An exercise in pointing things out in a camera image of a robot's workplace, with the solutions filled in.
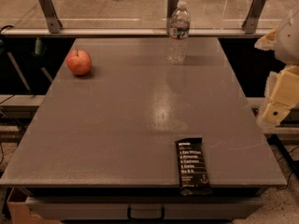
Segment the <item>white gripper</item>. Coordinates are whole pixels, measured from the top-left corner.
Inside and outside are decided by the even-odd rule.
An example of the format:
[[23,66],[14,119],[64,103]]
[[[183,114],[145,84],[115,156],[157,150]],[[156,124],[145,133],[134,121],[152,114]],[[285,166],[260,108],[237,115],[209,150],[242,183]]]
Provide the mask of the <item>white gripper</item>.
[[[274,27],[259,38],[254,48],[268,51],[275,47],[276,33]],[[280,125],[299,103],[299,66],[286,65],[279,73],[271,72],[269,103],[264,101],[258,111],[256,122],[261,128],[275,128]]]

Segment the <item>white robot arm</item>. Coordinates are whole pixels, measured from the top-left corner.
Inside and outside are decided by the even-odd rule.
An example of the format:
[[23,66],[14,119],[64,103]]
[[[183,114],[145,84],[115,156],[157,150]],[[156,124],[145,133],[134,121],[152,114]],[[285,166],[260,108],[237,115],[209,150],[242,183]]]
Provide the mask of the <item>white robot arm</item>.
[[281,71],[269,73],[257,116],[259,126],[276,127],[299,104],[299,5],[254,47],[273,50],[275,58],[285,63]]

